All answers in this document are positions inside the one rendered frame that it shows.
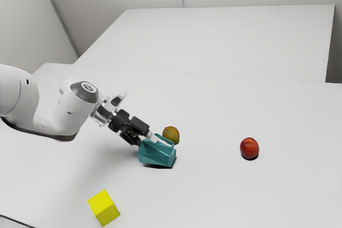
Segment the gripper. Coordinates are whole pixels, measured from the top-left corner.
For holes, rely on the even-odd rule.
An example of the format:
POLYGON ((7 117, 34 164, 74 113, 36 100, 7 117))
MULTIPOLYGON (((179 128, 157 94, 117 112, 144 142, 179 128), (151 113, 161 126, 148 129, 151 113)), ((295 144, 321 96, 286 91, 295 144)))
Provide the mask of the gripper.
POLYGON ((120 131, 119 136, 130 145, 140 146, 143 141, 152 143, 158 141, 158 137, 149 131, 149 125, 135 116, 130 118, 129 113, 124 109, 115 113, 108 128, 113 132, 120 131))

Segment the teal faceted mug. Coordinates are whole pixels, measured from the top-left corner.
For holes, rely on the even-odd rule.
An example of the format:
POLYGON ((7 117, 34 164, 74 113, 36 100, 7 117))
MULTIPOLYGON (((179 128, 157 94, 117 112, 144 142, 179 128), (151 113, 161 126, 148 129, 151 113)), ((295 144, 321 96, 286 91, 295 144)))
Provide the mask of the teal faceted mug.
POLYGON ((154 135, 155 143, 147 138, 142 140, 137 152, 139 162, 171 168, 176 160, 175 144, 157 133, 154 135))

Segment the yellow cube block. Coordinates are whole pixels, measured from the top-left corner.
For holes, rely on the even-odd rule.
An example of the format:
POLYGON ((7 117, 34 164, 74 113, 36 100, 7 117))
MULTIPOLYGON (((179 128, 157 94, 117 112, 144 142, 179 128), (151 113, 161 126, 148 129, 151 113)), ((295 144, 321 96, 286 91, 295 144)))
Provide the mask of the yellow cube block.
POLYGON ((102 227, 121 216, 121 213, 106 189, 92 196, 87 200, 87 203, 102 227))

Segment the green orange mango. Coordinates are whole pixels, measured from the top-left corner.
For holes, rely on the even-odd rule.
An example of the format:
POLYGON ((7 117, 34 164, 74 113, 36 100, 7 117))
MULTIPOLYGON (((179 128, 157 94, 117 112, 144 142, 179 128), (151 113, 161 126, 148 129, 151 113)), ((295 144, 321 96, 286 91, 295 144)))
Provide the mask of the green orange mango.
POLYGON ((175 145, 177 145, 180 142, 180 133, 178 129, 174 126, 165 127, 162 132, 162 136, 172 141, 175 145))

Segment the red apple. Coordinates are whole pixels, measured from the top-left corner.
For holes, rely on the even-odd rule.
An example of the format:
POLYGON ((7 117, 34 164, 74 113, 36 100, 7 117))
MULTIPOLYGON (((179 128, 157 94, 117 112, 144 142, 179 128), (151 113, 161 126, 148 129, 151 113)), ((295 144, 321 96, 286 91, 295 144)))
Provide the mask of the red apple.
POLYGON ((252 137, 247 137, 240 142, 240 153, 247 160, 257 158, 259 150, 258 142, 252 137))

